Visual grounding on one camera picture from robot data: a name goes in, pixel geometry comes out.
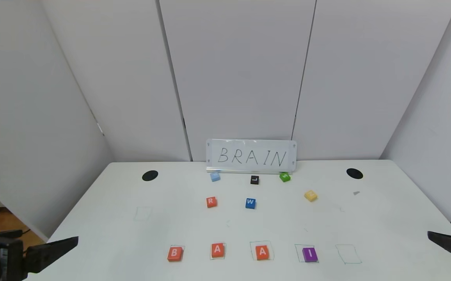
white table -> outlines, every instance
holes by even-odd
[[[78,247],[29,280],[451,280],[451,254],[427,239],[451,235],[451,224],[389,160],[300,161],[291,181],[261,174],[260,185],[249,174],[213,183],[205,167],[110,164],[50,239],[79,236]],[[152,169],[158,178],[143,181]],[[206,207],[210,196],[217,207]],[[259,240],[274,260],[253,260]],[[227,244],[224,260],[210,260],[214,242]],[[315,245],[319,263],[301,263],[295,244]],[[181,262],[167,261],[171,245],[185,246]]]

whiteboard sign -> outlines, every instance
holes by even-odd
[[[206,170],[222,173],[293,172],[297,142],[265,139],[207,139]]]

white wall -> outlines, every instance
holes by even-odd
[[[382,158],[395,161],[451,220],[451,22]]]
[[[52,235],[113,156],[36,0],[0,0],[0,201]]]
[[[451,0],[320,0],[293,140],[299,160],[378,159],[451,18]]]
[[[155,0],[43,0],[117,161],[189,161]]]
[[[161,0],[194,161],[207,139],[291,139],[315,0]]]

blue letter block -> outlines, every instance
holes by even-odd
[[[247,198],[247,205],[245,208],[247,209],[255,209],[256,200],[252,198]]]
[[[210,177],[211,177],[211,181],[220,180],[220,175],[218,173],[211,173]]]

black circular hole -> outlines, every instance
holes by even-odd
[[[347,174],[351,178],[355,178],[356,180],[360,180],[363,178],[361,171],[359,171],[358,169],[354,169],[354,168],[347,169]]]
[[[154,180],[156,177],[158,176],[158,171],[147,171],[144,173],[144,175],[142,175],[142,180],[144,181],[150,181],[150,180]]]

